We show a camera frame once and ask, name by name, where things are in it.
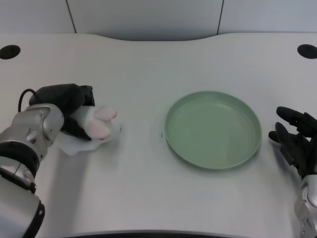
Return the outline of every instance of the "white plush toy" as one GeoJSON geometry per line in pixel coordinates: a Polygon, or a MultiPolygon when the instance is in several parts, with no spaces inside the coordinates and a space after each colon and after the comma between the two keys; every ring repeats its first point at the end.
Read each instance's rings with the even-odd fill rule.
{"type": "Polygon", "coordinates": [[[78,122],[91,141],[84,141],[60,132],[56,142],[66,154],[73,156],[79,151],[95,150],[102,143],[117,137],[120,128],[115,128],[111,119],[116,118],[117,111],[109,107],[81,106],[70,117],[78,122]]]}

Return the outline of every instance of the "table surface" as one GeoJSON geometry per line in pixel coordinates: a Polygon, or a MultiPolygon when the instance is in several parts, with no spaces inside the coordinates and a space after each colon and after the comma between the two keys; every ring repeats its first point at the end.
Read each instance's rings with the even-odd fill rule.
{"type": "Polygon", "coordinates": [[[21,53],[0,60],[0,130],[10,125],[24,89],[62,83],[92,85],[97,105],[117,108],[123,123],[119,141],[95,152],[68,157],[56,144],[49,149],[36,176],[36,194],[46,206],[38,238],[138,229],[298,237],[294,202],[301,180],[267,134],[282,121],[278,106],[317,117],[317,60],[297,53],[301,44],[316,45],[317,34],[239,33],[184,42],[0,35],[0,48],[12,44],[21,53]],[[236,96],[258,115],[263,141],[249,162],[206,171],[169,149],[168,109],[202,90],[236,96]]]}

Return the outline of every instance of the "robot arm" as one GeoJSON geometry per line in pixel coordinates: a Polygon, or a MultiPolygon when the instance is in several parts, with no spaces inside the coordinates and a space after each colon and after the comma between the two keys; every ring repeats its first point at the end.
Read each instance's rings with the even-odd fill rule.
{"type": "Polygon", "coordinates": [[[308,113],[278,107],[276,113],[297,128],[290,134],[279,122],[268,136],[280,143],[280,151],[289,165],[302,178],[302,187],[295,203],[295,213],[301,224],[301,238],[317,237],[317,120],[308,113]]]}
{"type": "Polygon", "coordinates": [[[44,87],[29,104],[0,134],[0,237],[33,238],[37,234],[45,207],[34,194],[34,178],[59,131],[90,140],[69,116],[82,105],[95,105],[92,87],[44,87]]]}

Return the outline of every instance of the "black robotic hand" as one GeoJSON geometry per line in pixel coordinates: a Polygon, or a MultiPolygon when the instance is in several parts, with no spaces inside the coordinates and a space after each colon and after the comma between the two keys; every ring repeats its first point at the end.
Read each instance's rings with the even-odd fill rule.
{"type": "Polygon", "coordinates": [[[307,175],[317,175],[317,120],[308,113],[278,107],[276,113],[297,128],[297,135],[290,134],[279,122],[275,131],[268,136],[280,143],[280,151],[289,165],[293,165],[302,179],[307,175]]]}
{"type": "Polygon", "coordinates": [[[33,95],[29,101],[29,105],[38,103],[54,104],[61,110],[64,116],[61,132],[84,140],[91,140],[85,130],[70,115],[81,106],[95,106],[92,86],[78,86],[72,83],[43,87],[36,91],[36,95],[33,95]]]}

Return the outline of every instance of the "white wall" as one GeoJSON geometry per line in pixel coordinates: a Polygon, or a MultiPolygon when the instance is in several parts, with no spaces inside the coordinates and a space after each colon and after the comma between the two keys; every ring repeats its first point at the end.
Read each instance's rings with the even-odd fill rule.
{"type": "Polygon", "coordinates": [[[0,34],[74,33],[65,0],[0,0],[0,34]]]}
{"type": "MultiPolygon", "coordinates": [[[[317,0],[68,0],[79,33],[192,40],[231,32],[317,32],[317,0]]],[[[0,34],[74,33],[66,0],[0,0],[0,34]]]]}
{"type": "Polygon", "coordinates": [[[317,0],[224,0],[219,34],[317,32],[317,0]]]}
{"type": "Polygon", "coordinates": [[[193,40],[217,34],[222,0],[68,0],[78,33],[123,40],[193,40]]]}

